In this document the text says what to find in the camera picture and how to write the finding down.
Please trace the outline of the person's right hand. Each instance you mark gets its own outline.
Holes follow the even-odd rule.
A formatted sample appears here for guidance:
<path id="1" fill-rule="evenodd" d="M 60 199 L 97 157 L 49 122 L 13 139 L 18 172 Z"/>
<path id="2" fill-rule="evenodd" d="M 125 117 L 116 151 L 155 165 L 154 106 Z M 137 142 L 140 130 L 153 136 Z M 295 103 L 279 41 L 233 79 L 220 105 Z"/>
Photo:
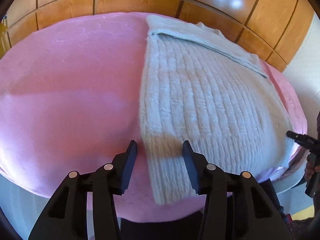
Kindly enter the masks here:
<path id="1" fill-rule="evenodd" d="M 319 165 L 314 166 L 310 160 L 310 156 L 311 155 L 307 156 L 307 163 L 306 163 L 306 167 L 305 167 L 304 178 L 306 180 L 310 180 L 314 173 L 320 172 L 320 166 Z"/>

